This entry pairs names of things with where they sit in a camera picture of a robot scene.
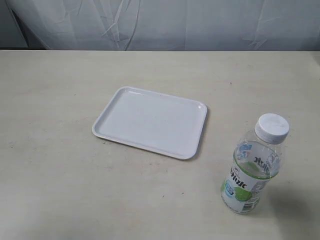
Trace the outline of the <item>clear plastic water bottle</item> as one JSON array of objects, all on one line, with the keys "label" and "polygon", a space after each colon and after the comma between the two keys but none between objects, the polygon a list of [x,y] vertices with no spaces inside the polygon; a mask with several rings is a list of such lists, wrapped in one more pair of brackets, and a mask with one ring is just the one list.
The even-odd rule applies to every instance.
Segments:
[{"label": "clear plastic water bottle", "polygon": [[239,140],[220,189],[223,202],[233,212],[246,214],[258,205],[261,192],[280,171],[289,132],[284,117],[265,113]]}]

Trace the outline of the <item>white rectangular plastic tray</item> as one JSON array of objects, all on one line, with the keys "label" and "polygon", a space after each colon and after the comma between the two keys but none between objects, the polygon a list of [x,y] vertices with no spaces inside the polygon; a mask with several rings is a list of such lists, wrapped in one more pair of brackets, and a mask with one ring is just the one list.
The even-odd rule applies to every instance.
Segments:
[{"label": "white rectangular plastic tray", "polygon": [[196,100],[124,86],[92,126],[101,139],[178,160],[193,158],[207,118]]}]

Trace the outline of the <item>white backdrop cloth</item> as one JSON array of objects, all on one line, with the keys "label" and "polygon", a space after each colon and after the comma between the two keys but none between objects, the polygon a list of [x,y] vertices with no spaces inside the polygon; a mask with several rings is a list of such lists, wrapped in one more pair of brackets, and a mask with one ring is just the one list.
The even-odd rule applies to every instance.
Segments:
[{"label": "white backdrop cloth", "polygon": [[317,0],[6,0],[26,46],[98,51],[318,51]]}]

